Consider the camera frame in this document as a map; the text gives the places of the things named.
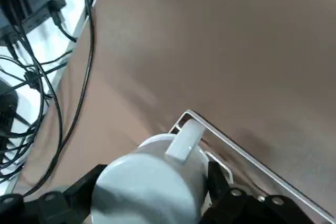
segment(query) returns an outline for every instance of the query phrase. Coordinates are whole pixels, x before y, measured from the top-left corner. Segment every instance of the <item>white cup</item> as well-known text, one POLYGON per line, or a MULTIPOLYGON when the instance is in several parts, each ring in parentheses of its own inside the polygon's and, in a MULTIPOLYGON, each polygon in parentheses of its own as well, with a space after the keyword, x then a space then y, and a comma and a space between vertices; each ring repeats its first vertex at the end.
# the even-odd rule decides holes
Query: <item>white cup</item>
POLYGON ((160 134, 100 174, 92 194, 93 224, 193 224, 201 218, 208 158, 198 147, 205 127, 187 121, 160 134))

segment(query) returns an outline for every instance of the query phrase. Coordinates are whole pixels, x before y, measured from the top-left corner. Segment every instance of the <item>charger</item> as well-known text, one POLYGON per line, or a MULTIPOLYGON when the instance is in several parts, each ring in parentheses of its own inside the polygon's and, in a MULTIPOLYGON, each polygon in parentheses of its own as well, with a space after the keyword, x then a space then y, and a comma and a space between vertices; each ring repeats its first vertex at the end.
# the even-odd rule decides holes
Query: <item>charger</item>
MULTIPOLYGON (((51 17, 51 12, 59 12, 65 0, 11 0, 17 10, 25 33, 29 33, 51 17)), ((14 44, 18 38, 10 27, 13 18, 9 7, 0 0, 0 46, 6 46, 6 40, 14 44)))

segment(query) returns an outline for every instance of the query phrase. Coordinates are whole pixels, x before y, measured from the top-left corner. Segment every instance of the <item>tabletop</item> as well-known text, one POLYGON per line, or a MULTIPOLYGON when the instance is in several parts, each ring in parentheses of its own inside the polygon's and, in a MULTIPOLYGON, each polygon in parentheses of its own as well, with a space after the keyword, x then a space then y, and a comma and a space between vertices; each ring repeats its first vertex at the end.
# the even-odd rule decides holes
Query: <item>tabletop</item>
MULTIPOLYGON (((336 214, 335 0, 97 0, 96 52, 79 123, 52 178, 74 183, 186 109, 336 214)), ((85 26, 57 93, 72 121, 89 51, 85 26)), ((52 105, 15 192, 57 146, 52 105)))

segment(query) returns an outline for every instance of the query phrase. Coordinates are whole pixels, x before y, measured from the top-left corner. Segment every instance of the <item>black cable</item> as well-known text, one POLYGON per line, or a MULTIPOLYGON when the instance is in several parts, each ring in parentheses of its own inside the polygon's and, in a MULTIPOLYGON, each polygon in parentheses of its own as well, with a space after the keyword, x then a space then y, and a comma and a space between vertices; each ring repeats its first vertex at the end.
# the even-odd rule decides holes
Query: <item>black cable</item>
MULTIPOLYGON (((57 115, 58 115, 58 123, 59 123, 59 146, 61 145, 62 143, 62 135, 63 135, 63 132, 62 132, 62 115, 61 115, 61 110, 60 110, 60 106, 59 106, 59 102, 58 102, 58 99, 57 99, 57 96, 56 96, 56 93, 53 89, 53 86, 51 85, 50 83, 50 80, 48 79, 44 69, 42 68, 42 66, 40 65, 40 63, 38 62, 38 60, 36 59, 35 55, 34 55, 34 52, 33 52, 33 49, 31 48, 31 45, 28 41, 28 38, 25 34, 25 31, 23 30, 23 27, 22 27, 22 24, 20 22, 20 20, 18 19, 17 15, 16 15, 16 11, 15 11, 15 8, 14 8, 14 5, 12 3, 11 0, 5 0, 9 6, 9 9, 10 9, 10 12, 12 13, 12 16, 16 22, 16 25, 18 26, 20 32, 18 32, 16 30, 16 28, 14 27, 14 25, 11 23, 11 27, 13 29, 13 31, 16 33, 19 41, 21 42, 21 44, 25 47, 25 49, 27 50, 27 52, 30 54, 34 64, 36 65, 37 69, 40 71, 40 73, 43 75, 45 81, 47 82, 47 85, 51 91, 51 94, 52 96, 54 97, 54 101, 55 101, 55 106, 56 106, 56 111, 57 111, 57 115)), ((39 84, 41 85, 40 87, 40 90, 42 91, 41 92, 41 101, 40 101, 40 111, 39 111, 39 116, 38 116, 38 120, 37 120, 37 126, 34 130, 34 133, 32 135, 32 139, 35 138, 36 134, 37 134, 37 131, 41 125, 41 121, 42 121, 42 118, 43 118, 43 107, 44 107, 44 92, 43 92, 43 86, 42 86, 42 82, 41 82, 41 79, 39 79, 39 84)))
POLYGON ((21 79, 21 78, 18 77, 18 76, 15 76, 15 75, 13 75, 13 74, 11 74, 11 73, 8 73, 8 72, 5 71, 1 66, 0 66, 0 71, 1 71, 2 73, 6 74, 6 75, 8 75, 8 76, 10 76, 10 77, 12 77, 12 78, 18 80, 18 81, 21 81, 21 82, 22 82, 22 81, 25 81, 24 79, 21 79))
POLYGON ((21 146, 17 146, 17 147, 13 147, 13 148, 10 148, 10 149, 3 150, 3 151, 0 151, 0 154, 4 154, 6 152, 12 152, 12 151, 20 150, 20 149, 22 149, 23 147, 25 147, 27 145, 28 144, 23 144, 21 146))
MULTIPOLYGON (((54 60, 50 60, 50 61, 46 61, 46 62, 41 62, 41 65, 47 65, 47 64, 51 64, 54 63, 56 61, 59 61, 60 59, 64 58, 66 55, 72 53, 72 50, 66 51, 64 54, 62 54, 60 57, 54 59, 54 60)), ((34 65, 26 65, 25 67, 34 67, 34 65)))
MULTIPOLYGON (((46 73, 46 74, 50 74, 50 73, 52 73, 52 72, 55 72, 55 71, 57 71, 58 69, 65 67, 67 64, 68 64, 67 62, 64 62, 64 63, 62 63, 62 64, 60 64, 60 65, 58 65, 58 66, 55 66, 54 68, 51 68, 51 69, 45 71, 45 73, 46 73)), ((29 83, 31 83, 31 82, 33 82, 33 81, 36 81, 36 80, 40 79, 41 77, 43 77, 43 75, 42 75, 41 73, 39 73, 39 74, 37 74, 35 77, 31 78, 30 80, 27 80, 27 81, 24 81, 24 82, 22 82, 22 83, 19 83, 18 85, 15 85, 15 86, 13 86, 13 87, 10 87, 10 88, 8 88, 7 90, 1 92, 1 93, 0 93, 0 96, 5 95, 5 94, 8 94, 8 93, 11 93, 11 92, 17 90, 18 88, 21 88, 21 87, 24 86, 24 85, 28 85, 29 83)))
POLYGON ((25 67, 25 65, 23 65, 22 63, 19 63, 19 62, 13 60, 12 58, 10 58, 8 56, 5 56, 5 55, 0 55, 0 59, 10 61, 11 63, 14 63, 14 64, 18 65, 21 68, 25 67))
POLYGON ((65 35, 65 37, 67 37, 68 39, 70 39, 72 42, 76 43, 77 42, 77 39, 73 36, 71 36, 70 34, 68 34, 64 28, 62 27, 62 25, 58 25, 57 26, 58 29, 65 35))
POLYGON ((2 180, 0 180, 0 184, 2 184, 3 182, 6 182, 8 180, 10 180, 14 175, 18 174, 19 172, 21 172, 21 170, 24 167, 24 163, 22 163, 18 168, 15 169, 15 171, 5 174, 5 175, 0 175, 0 179, 2 178, 2 180))
POLYGON ((83 105, 83 100, 85 98, 85 93, 87 90, 87 86, 88 86, 88 80, 89 80, 89 76, 90 76, 90 72, 91 72, 91 67, 92 67, 92 62, 93 62, 93 54, 94 54, 94 46, 95 46, 95 27, 94 27, 94 23, 93 23, 93 18, 92 18, 92 6, 90 5, 89 0, 85 0, 85 8, 88 14, 88 18, 89 18, 89 23, 90 23, 90 51, 89 51, 89 59, 88 59, 88 65, 87 65, 87 69, 86 69, 86 73, 85 73, 85 77, 84 77, 84 82, 83 82, 83 86, 82 86, 82 90, 81 90, 81 94, 80 94, 80 98, 79 98, 79 102, 77 105, 77 109, 75 112, 75 116, 73 117, 73 121, 72 124, 70 126, 70 129, 65 137, 65 139, 62 142, 61 148, 58 148, 53 159, 50 162, 50 165, 48 167, 48 169, 46 170, 46 172, 44 173, 44 175, 40 178, 40 180, 28 191, 24 194, 24 197, 33 194, 34 192, 36 192, 47 180, 48 178, 51 176, 52 172, 54 171, 54 169, 56 168, 57 165, 57 161, 58 161, 58 157, 61 153, 61 151, 63 150, 63 148, 65 147, 65 145, 67 144, 67 142, 69 141, 74 128, 78 122, 78 117, 83 105))

